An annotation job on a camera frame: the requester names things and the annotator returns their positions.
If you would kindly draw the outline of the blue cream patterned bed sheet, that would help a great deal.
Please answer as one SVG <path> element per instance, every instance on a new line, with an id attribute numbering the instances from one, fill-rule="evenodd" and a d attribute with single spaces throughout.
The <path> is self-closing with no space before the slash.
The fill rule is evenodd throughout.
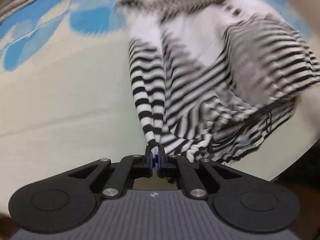
<path id="1" fill-rule="evenodd" d="M 20 188 L 73 168 L 151 153 L 135 107 L 130 32 L 117 0 L 37 0 L 1 25 L 1 213 Z M 319 45 L 263 0 L 308 44 Z M 259 148 L 218 162 L 271 180 L 319 139 L 319 84 Z"/>

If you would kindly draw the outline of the black white striped hooded garment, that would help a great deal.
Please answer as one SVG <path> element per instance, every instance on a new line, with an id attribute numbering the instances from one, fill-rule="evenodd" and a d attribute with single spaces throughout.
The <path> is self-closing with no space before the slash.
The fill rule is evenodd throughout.
<path id="1" fill-rule="evenodd" d="M 263 0 L 117 0 L 132 94 L 154 157 L 218 162 L 259 148 L 319 84 L 319 61 Z"/>

